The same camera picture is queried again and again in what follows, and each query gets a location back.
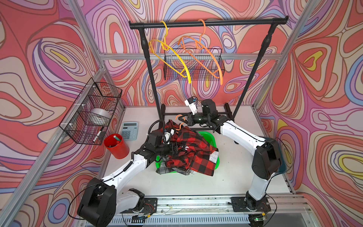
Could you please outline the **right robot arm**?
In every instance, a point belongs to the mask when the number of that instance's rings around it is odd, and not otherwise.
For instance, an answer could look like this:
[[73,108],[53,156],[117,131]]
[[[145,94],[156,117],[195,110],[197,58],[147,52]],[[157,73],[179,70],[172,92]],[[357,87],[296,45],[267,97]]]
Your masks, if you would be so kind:
[[283,161],[281,148],[275,139],[260,137],[238,126],[229,117],[220,114],[211,99],[201,101],[202,112],[198,112],[196,97],[184,101],[190,112],[178,117],[188,126],[206,125],[208,128],[224,135],[247,149],[253,156],[251,169],[254,177],[246,193],[244,204],[247,210],[257,211],[265,202],[266,191],[271,179],[277,175]]

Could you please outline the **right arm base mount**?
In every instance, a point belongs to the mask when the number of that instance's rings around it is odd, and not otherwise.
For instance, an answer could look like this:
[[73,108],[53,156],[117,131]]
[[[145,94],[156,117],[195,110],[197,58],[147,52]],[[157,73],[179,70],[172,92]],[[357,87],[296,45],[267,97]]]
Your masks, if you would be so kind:
[[252,197],[231,197],[229,204],[234,212],[260,212],[268,213],[271,211],[266,195],[259,201]]

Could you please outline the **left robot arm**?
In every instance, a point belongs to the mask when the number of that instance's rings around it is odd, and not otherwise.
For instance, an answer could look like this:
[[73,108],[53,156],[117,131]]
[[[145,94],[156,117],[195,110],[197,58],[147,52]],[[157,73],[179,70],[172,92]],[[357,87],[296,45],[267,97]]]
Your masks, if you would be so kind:
[[156,130],[148,130],[146,141],[132,152],[130,161],[102,179],[93,178],[80,192],[82,198],[77,209],[79,219],[95,227],[106,227],[116,214],[124,211],[144,212],[147,206],[144,193],[134,188],[127,191],[123,188],[155,162],[157,157],[177,151],[177,146],[171,142],[176,133],[174,123],[164,120],[158,120],[158,123],[161,126]]

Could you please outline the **grey plaid long-sleeve shirt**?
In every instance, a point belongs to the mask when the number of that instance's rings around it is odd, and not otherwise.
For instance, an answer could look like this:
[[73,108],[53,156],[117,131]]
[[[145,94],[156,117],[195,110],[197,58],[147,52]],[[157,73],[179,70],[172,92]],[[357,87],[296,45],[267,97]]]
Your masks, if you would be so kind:
[[166,166],[160,166],[156,170],[156,173],[158,173],[160,175],[174,173],[174,172],[185,175],[185,176],[190,174],[187,170],[183,170],[183,169],[180,169],[180,168],[169,168],[169,167],[166,167]]

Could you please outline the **red plaid long-sleeve shirt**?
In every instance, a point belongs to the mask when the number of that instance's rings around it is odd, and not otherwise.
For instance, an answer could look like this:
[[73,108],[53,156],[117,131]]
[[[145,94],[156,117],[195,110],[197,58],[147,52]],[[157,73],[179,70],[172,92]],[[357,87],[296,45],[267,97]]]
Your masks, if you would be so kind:
[[161,156],[164,166],[213,176],[219,157],[218,148],[211,146],[197,131],[188,126],[168,120],[165,129],[169,128],[175,130],[169,144],[177,143],[180,147],[177,155]]

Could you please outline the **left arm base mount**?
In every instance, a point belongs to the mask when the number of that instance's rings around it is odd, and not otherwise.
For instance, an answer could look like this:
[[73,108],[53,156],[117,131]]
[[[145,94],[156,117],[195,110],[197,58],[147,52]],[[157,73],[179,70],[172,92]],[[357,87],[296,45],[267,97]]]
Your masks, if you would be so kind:
[[145,198],[142,206],[137,205],[136,208],[124,211],[123,214],[153,214],[157,212],[158,198]]

